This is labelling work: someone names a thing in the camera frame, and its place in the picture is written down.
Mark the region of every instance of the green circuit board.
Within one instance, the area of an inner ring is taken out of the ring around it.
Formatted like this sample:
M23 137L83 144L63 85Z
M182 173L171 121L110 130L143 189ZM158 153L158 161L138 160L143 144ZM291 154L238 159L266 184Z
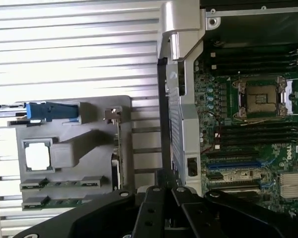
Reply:
M298 214L298 45L210 49L194 65L202 193Z

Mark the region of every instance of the capacitor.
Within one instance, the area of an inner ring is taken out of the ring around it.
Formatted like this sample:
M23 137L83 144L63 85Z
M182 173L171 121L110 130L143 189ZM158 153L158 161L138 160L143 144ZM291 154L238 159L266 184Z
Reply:
M214 100L214 97L208 96L207 99L208 99L208 101L212 102Z
M208 93L213 93L213 88L207 88Z

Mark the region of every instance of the blue pcie slot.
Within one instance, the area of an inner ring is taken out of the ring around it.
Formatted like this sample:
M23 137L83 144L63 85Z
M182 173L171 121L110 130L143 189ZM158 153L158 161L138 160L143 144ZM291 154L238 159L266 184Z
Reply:
M261 163L258 161L207 164L207 168L209 170L227 170L227 169L259 168L259 167L261 167Z

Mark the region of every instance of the cpu socket cover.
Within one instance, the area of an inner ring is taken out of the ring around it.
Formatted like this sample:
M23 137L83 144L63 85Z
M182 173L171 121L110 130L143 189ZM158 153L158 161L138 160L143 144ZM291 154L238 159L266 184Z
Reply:
M238 89L240 119L266 119L284 117L287 114L283 95L286 80L283 77L244 78L232 83Z

